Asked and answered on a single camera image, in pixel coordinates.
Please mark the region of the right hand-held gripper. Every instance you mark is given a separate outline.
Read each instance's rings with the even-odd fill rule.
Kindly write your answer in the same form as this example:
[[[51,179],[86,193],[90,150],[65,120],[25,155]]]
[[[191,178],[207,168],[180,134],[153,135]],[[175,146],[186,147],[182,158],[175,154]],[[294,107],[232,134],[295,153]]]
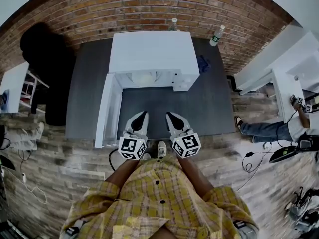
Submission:
[[[177,156],[185,159],[197,155],[201,149],[201,143],[198,134],[191,129],[187,119],[173,112],[167,112],[165,118],[170,133],[176,130],[183,131],[173,138],[172,142],[172,148]]]

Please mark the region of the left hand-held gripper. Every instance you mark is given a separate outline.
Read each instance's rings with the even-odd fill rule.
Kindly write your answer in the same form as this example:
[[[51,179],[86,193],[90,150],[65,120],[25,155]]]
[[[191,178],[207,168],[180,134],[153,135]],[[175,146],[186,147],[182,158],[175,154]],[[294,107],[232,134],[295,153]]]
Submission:
[[[147,148],[149,113],[139,112],[126,123],[119,140],[119,153],[125,159],[140,160]]]

